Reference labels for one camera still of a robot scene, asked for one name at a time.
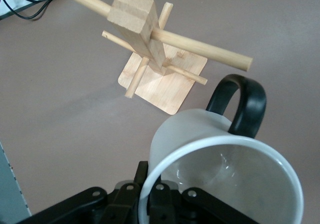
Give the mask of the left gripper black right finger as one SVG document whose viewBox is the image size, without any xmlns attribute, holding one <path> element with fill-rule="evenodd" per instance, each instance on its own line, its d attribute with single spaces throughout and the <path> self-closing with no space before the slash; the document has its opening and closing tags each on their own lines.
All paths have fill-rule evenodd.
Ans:
<svg viewBox="0 0 320 224">
<path fill-rule="evenodd" d="M 149 195 L 149 223 L 177 223 L 170 187 L 162 182 L 156 183 Z"/>
</svg>

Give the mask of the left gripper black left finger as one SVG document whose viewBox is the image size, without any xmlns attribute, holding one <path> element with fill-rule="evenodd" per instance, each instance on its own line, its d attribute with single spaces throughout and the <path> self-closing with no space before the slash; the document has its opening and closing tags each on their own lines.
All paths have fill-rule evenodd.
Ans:
<svg viewBox="0 0 320 224">
<path fill-rule="evenodd" d="M 133 180 L 126 182 L 108 195 L 108 204 L 103 212 L 102 223 L 138 223 L 138 203 L 146 180 L 148 162 L 141 161 Z"/>
</svg>

